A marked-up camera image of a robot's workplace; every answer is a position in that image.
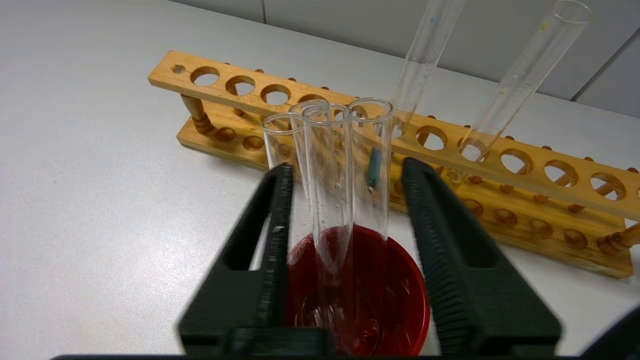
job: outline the white table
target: white table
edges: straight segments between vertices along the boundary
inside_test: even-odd
[[[261,174],[178,144],[184,105],[146,80],[168,50],[359,96],[389,97],[403,63],[154,0],[5,0],[0,33],[5,360],[180,352],[176,319]],[[419,112],[469,123],[493,86],[438,69]],[[640,167],[632,117],[534,95],[508,133]],[[405,216],[392,214],[390,235],[415,255]],[[561,319],[561,354],[580,352],[639,302],[637,277],[617,281],[503,249]],[[425,353],[436,351],[434,335]]]

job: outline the red bowl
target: red bowl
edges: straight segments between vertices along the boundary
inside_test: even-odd
[[[346,283],[355,289],[353,303],[360,315],[360,320],[354,320],[358,340],[354,342],[358,344],[353,348],[354,355],[419,355],[429,330],[430,314],[420,269],[400,244],[387,238],[385,248],[381,237],[368,228],[356,225],[352,244],[353,281]],[[304,315],[308,313],[307,304],[317,303],[310,300],[311,294],[317,294],[318,284],[316,250],[311,235],[293,248],[291,259],[295,260],[289,265],[286,322],[290,326],[313,326],[308,320],[304,321],[312,317]],[[381,301],[372,305],[370,299]]]

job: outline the wooden dowel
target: wooden dowel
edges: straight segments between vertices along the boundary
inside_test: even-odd
[[[193,121],[193,125],[195,125],[196,130],[200,134],[206,134],[209,131],[213,130],[211,120],[209,120],[209,116],[207,116],[207,113],[204,112],[202,100],[182,94],[180,94],[180,97],[182,98],[182,102],[184,102],[184,105],[187,107],[187,110],[189,110],[189,113],[191,114],[191,120]]]
[[[236,95],[236,96],[238,95],[238,91],[237,91],[237,89],[236,89],[236,86],[235,86],[235,85],[232,85],[231,87],[229,87],[229,88],[228,88],[228,91],[229,91],[229,93],[230,93],[231,95]],[[235,109],[235,108],[234,108],[234,114],[236,114],[236,115],[238,115],[238,116],[242,116],[242,115],[244,115],[244,111],[242,111],[242,110],[240,110],[240,109]]]
[[[598,239],[598,247],[602,252],[615,255],[617,252],[631,248],[640,243],[640,224],[633,225],[620,233],[613,233]]]

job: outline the glass test tube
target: glass test tube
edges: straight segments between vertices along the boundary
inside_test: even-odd
[[[288,163],[294,170],[292,211],[289,224],[289,246],[287,251],[287,266],[289,267],[289,293],[292,295],[295,308],[296,326],[317,325],[313,321],[313,310],[307,301],[308,291],[302,290],[300,284],[313,282],[316,279],[307,275],[307,268],[316,267],[316,257],[313,254],[313,239],[311,236],[312,222],[311,212],[305,191],[307,179],[307,159],[305,156],[304,139],[302,139],[302,151],[294,145],[295,137],[304,137],[302,117],[296,113],[281,113],[272,115],[262,122],[262,134],[267,152],[269,168],[274,168],[281,163]]]
[[[349,104],[353,123],[353,262],[358,273],[369,274],[356,283],[355,334],[358,353],[374,349],[381,334],[387,278],[387,233],[393,106],[375,97]],[[362,283],[377,279],[375,283]]]
[[[328,104],[327,100],[322,100],[322,99],[315,99],[315,100],[307,100],[307,101],[303,101],[303,102],[299,102],[298,104],[295,104],[294,106],[291,106],[289,108],[289,112],[290,113],[296,113],[299,115],[302,115],[302,112],[307,109],[310,108],[312,106],[315,105],[320,105],[320,104]],[[307,160],[306,160],[306,153],[307,150],[305,149],[305,132],[304,132],[304,125],[302,122],[302,117],[294,117],[292,119],[296,119],[295,121],[291,122],[291,126],[292,129],[295,130],[295,136],[294,136],[294,143],[296,146],[296,150],[298,151],[298,154],[300,155],[301,159],[304,159],[305,162],[305,166],[301,167],[301,173],[302,173],[302,183],[303,183],[303,187],[305,189],[305,196],[307,198],[307,202],[308,205],[310,205],[310,199],[309,199],[309,189],[308,189],[308,170],[307,170]]]
[[[339,352],[353,352],[351,112],[318,104],[302,112],[318,294],[324,326]]]
[[[433,69],[438,65],[465,0],[427,0],[394,90],[394,137],[407,130]]]
[[[574,0],[553,3],[517,61],[498,84],[493,101],[461,142],[459,150],[466,159],[481,161],[484,158],[590,20],[591,10],[582,3]]]

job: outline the wooden test tube rack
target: wooden test tube rack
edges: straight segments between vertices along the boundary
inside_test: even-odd
[[[204,74],[215,74],[218,80],[208,86],[196,85],[195,80]],[[278,78],[260,69],[242,69],[177,51],[170,51],[148,80],[181,94],[191,114],[177,135],[182,145],[263,171],[268,169],[260,123],[264,117],[311,99],[339,104],[356,99],[294,78]],[[239,83],[251,84],[253,91],[236,95]],[[287,102],[268,104],[270,92],[286,94]],[[411,156],[436,168],[473,174],[457,194],[497,241],[615,278],[633,274],[628,247],[613,251],[611,242],[603,239],[624,232],[624,218],[640,220],[640,175],[635,169],[608,167],[513,138],[499,138],[482,163],[473,163],[457,151],[467,130],[432,116],[413,116],[406,133],[393,143],[392,209],[406,212],[400,174],[403,159]],[[430,135],[438,136],[444,148],[426,149],[424,142]],[[523,168],[518,172],[507,169],[501,161],[506,154],[522,160]],[[552,181],[545,167],[559,168],[564,176]],[[605,184],[594,189],[591,178]],[[607,199],[609,192],[617,200]]]

